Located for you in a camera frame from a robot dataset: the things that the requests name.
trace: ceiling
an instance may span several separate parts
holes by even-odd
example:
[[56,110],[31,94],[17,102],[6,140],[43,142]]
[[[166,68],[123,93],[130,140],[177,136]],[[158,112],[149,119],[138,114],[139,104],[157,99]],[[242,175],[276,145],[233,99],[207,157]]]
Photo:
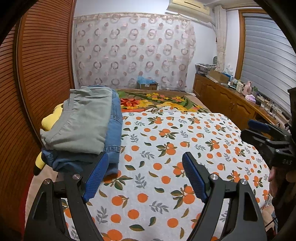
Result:
[[253,0],[198,0],[209,7],[221,5],[224,8],[258,6]]

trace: air conditioner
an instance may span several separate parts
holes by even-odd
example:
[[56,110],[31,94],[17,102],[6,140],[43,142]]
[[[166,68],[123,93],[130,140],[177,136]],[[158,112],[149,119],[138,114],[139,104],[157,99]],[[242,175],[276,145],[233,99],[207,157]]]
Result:
[[195,0],[170,0],[168,11],[177,12],[203,22],[211,22],[210,8]]

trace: folded gray shirt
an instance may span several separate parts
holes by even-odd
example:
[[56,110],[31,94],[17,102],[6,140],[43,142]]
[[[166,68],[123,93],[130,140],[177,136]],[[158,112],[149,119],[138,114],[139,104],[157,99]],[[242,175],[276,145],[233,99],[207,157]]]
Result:
[[110,120],[112,90],[105,87],[71,89],[63,112],[50,131],[40,129],[47,150],[99,154]]

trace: window frame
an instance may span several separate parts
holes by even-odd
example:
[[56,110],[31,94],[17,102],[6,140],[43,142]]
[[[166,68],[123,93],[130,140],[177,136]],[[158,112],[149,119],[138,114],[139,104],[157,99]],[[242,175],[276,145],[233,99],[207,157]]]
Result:
[[242,75],[242,66],[244,62],[244,50],[246,44],[246,25],[243,13],[263,13],[267,14],[263,9],[239,9],[239,53],[237,57],[237,68],[235,71],[235,78],[240,79]]

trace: orange print bedsheet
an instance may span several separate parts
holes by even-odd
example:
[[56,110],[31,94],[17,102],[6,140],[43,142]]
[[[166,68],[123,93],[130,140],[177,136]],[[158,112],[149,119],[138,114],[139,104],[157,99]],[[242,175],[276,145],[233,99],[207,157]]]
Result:
[[[88,203],[105,241],[186,240],[200,217],[182,166],[190,151],[198,163],[222,179],[246,179],[260,208],[269,199],[269,169],[258,151],[240,139],[240,130],[221,114],[171,112],[123,113],[118,175],[107,177]],[[71,237],[78,240],[67,201],[63,200]],[[225,200],[214,237],[226,219]]]

